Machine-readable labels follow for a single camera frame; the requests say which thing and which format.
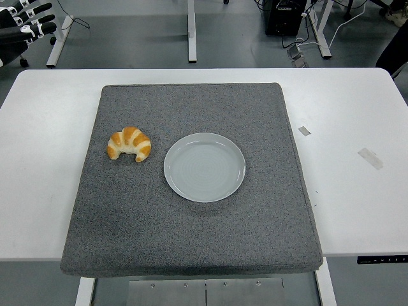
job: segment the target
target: croissant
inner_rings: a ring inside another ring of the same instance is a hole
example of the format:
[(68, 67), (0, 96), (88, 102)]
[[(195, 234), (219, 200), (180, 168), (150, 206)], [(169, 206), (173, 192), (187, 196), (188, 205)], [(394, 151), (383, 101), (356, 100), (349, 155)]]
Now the croissant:
[(136, 127), (127, 126), (110, 137), (106, 151), (110, 159), (117, 159), (122, 152), (136, 154), (136, 161), (139, 163), (149, 156), (151, 148), (149, 137)]

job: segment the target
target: table leg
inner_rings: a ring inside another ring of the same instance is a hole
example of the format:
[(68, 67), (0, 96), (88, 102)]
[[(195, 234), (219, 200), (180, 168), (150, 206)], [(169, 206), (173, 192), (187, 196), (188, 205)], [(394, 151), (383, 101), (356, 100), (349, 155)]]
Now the table leg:
[(324, 4), (319, 17), (317, 17), (313, 7), (311, 7), (309, 11), (310, 23), (312, 24), (314, 36), (316, 37), (316, 41), (319, 44), (320, 53), (323, 59), (329, 59), (332, 57), (332, 54), (330, 53), (330, 49), (326, 42), (326, 38), (323, 34), (323, 30), (326, 26), (326, 22), (329, 17), (330, 11), (332, 10), (332, 6), (333, 1), (324, 0)]
[(196, 14), (194, 12), (194, 0), (187, 0), (187, 26), (189, 35), (189, 62), (197, 62), (196, 44)]
[(91, 306), (95, 279), (81, 277), (75, 306)]
[(323, 264), (319, 270), (315, 271), (317, 287), (319, 288), (320, 302), (322, 306), (337, 306), (334, 296), (332, 280), (330, 278), (329, 267), (326, 258), (323, 257)]
[(72, 23), (73, 19), (74, 19), (73, 16), (65, 17), (62, 27), (60, 26), (59, 22), (57, 22), (56, 20), (54, 21), (55, 24), (57, 24), (57, 30), (54, 33), (55, 37), (57, 38), (57, 41), (55, 42), (55, 45), (52, 48), (50, 57), (48, 58), (48, 61), (47, 61), (48, 68), (55, 68), (57, 66), (59, 56), (62, 52), (62, 48), (64, 48), (66, 38), (68, 36), (69, 30), (71, 29), (69, 25)]

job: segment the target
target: small sticker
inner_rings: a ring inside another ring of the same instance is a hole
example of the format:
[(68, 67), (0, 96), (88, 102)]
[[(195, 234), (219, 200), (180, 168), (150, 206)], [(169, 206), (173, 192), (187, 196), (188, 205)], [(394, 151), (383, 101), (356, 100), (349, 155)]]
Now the small sticker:
[(358, 154), (368, 161), (375, 169), (380, 170), (383, 167), (383, 162), (367, 148), (358, 151)]
[(310, 132), (309, 132), (309, 131), (307, 130), (307, 128), (304, 127), (304, 126), (299, 127), (299, 131), (300, 131), (303, 135), (305, 135), (305, 136), (310, 135)]

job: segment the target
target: gray floor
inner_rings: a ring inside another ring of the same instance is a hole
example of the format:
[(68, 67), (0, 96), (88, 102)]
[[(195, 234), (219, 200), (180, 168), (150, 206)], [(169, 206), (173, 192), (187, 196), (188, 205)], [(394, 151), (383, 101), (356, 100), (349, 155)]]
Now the gray floor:
[[(94, 1), (61, 3), (70, 14), (87, 21), (91, 29), (72, 25), (56, 69), (292, 67), (281, 39), (265, 36), (261, 15), (251, 0), (231, 0), (227, 6), (222, 0), (196, 0), (195, 64), (187, 60), (184, 0), (98, 1), (98, 6)], [(356, 0), (354, 6), (361, 3)], [(330, 60), (321, 58), (315, 44), (301, 46), (309, 66), (374, 67), (398, 31), (378, 11), (376, 5), (367, 3), (364, 15), (340, 28)], [(344, 22), (343, 14), (335, 4), (324, 31), (328, 42)], [(315, 41), (311, 29), (309, 32), (309, 41)], [(303, 25), (298, 36), (307, 37)], [(293, 38), (284, 39), (285, 44), (292, 41)], [(24, 54), (30, 64), (28, 69), (47, 69), (51, 49), (48, 38), (33, 43)], [(23, 70), (18, 61), (0, 68), (0, 105)], [(408, 68), (396, 78), (395, 84), (408, 102)], [(324, 86), (324, 80), (316, 80), (316, 86)], [(338, 305), (407, 305), (407, 265), (359, 266), (356, 258), (331, 258), (328, 263)], [(99, 280), (95, 305), (125, 305), (129, 279)], [(286, 275), (284, 279), (288, 284), (285, 287), (288, 305), (319, 304), (312, 273)], [(74, 305), (78, 282), (77, 277), (63, 275), (58, 263), (0, 263), (0, 305)]]

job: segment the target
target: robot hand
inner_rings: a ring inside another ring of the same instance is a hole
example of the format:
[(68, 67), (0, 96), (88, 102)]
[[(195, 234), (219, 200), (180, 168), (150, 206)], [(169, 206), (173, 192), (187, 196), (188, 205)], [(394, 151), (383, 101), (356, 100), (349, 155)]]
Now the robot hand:
[[(57, 29), (50, 22), (55, 18), (54, 15), (34, 19), (34, 16), (52, 7), (47, 3), (29, 8), (35, 1), (19, 0), (13, 6), (0, 8), (0, 67), (21, 56), (29, 44)], [(27, 61), (22, 60), (21, 65), (28, 66)]]

